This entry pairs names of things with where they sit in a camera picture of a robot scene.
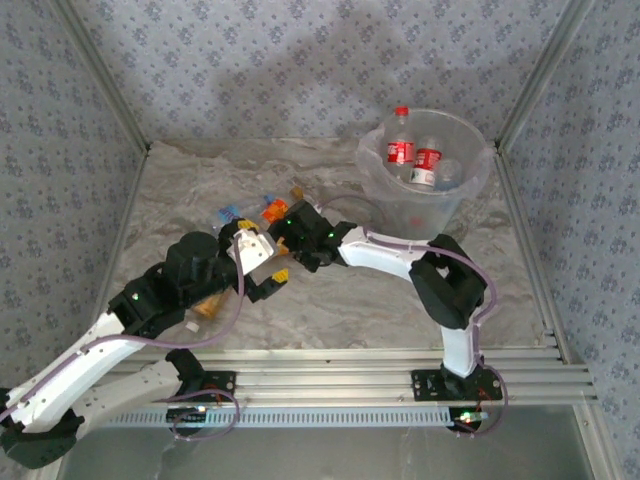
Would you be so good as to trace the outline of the orange label bottle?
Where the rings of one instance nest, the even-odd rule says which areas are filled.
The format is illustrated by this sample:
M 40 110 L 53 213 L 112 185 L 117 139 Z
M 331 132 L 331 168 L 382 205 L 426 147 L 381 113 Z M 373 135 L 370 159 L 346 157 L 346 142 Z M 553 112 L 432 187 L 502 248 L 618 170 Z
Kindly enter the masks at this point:
M 271 225 L 283 219 L 288 210 L 289 204 L 281 198 L 276 198 L 261 213 L 261 217 Z

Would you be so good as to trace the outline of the brown tea bottle red label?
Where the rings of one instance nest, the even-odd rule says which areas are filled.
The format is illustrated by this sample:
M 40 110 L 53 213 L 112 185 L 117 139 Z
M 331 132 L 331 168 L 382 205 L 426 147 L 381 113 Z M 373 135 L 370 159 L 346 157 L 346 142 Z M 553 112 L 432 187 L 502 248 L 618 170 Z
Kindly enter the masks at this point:
M 200 303 L 191 308 L 191 311 L 202 318 L 212 320 L 214 319 L 228 298 L 228 293 L 223 292 L 207 297 Z

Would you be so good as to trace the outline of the red label cola bottle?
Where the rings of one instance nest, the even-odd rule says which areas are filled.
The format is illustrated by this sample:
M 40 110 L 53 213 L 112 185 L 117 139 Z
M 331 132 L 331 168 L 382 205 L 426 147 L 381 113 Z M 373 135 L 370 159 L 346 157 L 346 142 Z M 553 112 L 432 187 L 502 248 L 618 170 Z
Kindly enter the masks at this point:
M 410 109 L 398 106 L 385 121 L 386 167 L 396 178 L 402 178 L 414 162 L 414 135 L 410 125 Z

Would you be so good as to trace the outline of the clear plastic bin liner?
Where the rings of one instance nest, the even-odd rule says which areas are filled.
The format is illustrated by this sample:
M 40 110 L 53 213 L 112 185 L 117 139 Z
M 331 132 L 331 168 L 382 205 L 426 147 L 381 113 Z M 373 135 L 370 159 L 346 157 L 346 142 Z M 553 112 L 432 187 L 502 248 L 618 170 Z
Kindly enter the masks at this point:
M 437 192 L 409 183 L 411 170 L 396 178 L 386 167 L 385 121 L 367 133 L 356 150 L 356 164 L 362 172 L 365 191 L 373 198 L 384 201 L 415 201 L 435 204 L 470 199 L 483 188 L 495 150 L 479 130 L 468 121 L 440 110 L 409 108 L 410 125 L 417 142 L 424 136 L 438 137 L 442 145 L 442 158 L 454 158 L 462 165 L 463 183 L 456 189 Z

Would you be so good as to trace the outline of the translucent plastic bin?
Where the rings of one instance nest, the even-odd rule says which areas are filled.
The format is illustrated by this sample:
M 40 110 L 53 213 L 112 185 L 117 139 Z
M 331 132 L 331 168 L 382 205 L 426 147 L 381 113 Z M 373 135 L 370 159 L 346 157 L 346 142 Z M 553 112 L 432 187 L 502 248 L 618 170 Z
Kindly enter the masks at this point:
M 493 152 L 466 120 L 439 110 L 398 107 L 359 142 L 365 195 L 381 209 L 378 231 L 427 239 L 445 230 L 489 175 Z

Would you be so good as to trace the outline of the thin aluminium table edge beam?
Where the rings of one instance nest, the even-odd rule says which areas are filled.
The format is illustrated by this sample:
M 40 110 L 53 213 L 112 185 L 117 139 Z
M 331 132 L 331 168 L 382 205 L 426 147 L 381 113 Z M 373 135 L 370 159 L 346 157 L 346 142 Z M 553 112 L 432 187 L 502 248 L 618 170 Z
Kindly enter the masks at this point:
M 559 360 L 556 348 L 491 349 L 484 353 L 486 360 Z M 314 350 L 229 350 L 196 352 L 204 361 L 356 361 L 356 360 L 441 360 L 442 350 L 422 349 L 314 349 Z

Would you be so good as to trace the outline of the wide aluminium slotted beam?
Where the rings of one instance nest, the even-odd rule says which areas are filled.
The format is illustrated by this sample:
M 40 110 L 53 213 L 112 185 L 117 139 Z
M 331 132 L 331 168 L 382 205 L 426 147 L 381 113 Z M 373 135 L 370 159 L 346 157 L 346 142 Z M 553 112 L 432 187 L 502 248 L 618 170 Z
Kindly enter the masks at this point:
M 210 363 L 211 370 L 237 373 L 235 396 L 250 406 L 391 406 L 417 403 L 407 363 L 367 365 L 322 362 L 309 368 L 282 365 L 227 366 Z M 573 405 L 597 400 L 595 388 L 582 366 L 540 365 L 527 369 L 496 368 L 501 374 L 503 400 L 422 401 L 441 406 Z

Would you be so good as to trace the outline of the small controller board with LED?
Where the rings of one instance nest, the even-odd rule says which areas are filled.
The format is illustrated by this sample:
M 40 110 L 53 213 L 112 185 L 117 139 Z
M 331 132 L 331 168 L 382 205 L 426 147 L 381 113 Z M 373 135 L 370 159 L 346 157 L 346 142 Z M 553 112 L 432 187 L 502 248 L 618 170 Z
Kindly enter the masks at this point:
M 448 429 L 456 433 L 475 433 L 483 421 L 489 418 L 489 414 L 481 409 L 450 407 L 449 415 L 452 424 Z
M 204 406 L 170 408 L 165 415 L 167 423 L 203 423 L 207 408 Z

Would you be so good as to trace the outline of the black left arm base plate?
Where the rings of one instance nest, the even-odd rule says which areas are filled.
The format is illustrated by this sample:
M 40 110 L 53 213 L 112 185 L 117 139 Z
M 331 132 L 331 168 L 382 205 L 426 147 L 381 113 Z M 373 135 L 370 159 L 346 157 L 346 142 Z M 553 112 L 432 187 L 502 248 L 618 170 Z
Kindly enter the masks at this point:
M 237 373 L 235 371 L 217 370 L 206 371 L 199 391 L 204 390 L 219 390 L 220 392 L 226 392 L 233 396 L 236 389 Z M 205 393 L 198 397 L 203 402 L 215 402 L 215 403 L 231 403 L 232 400 L 227 395 L 221 393 Z

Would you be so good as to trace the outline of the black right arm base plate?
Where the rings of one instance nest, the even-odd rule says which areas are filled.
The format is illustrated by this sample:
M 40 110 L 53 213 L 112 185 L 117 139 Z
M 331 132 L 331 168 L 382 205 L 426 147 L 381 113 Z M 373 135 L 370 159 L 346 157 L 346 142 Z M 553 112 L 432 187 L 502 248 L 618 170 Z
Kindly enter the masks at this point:
M 498 376 L 480 366 L 477 366 L 466 378 L 461 378 L 444 367 L 413 370 L 411 381 L 414 400 L 417 402 L 477 402 L 504 399 Z

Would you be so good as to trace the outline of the aluminium frame post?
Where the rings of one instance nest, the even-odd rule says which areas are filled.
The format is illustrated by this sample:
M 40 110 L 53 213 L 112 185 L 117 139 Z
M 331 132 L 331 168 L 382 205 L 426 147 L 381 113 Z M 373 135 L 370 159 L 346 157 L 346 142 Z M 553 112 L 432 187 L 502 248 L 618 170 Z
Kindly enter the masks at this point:
M 566 0 L 564 9 L 495 139 L 496 149 L 500 154 L 508 152 L 518 138 L 595 3 L 596 0 Z
M 128 140 L 143 154 L 149 142 L 71 0 L 47 0 Z

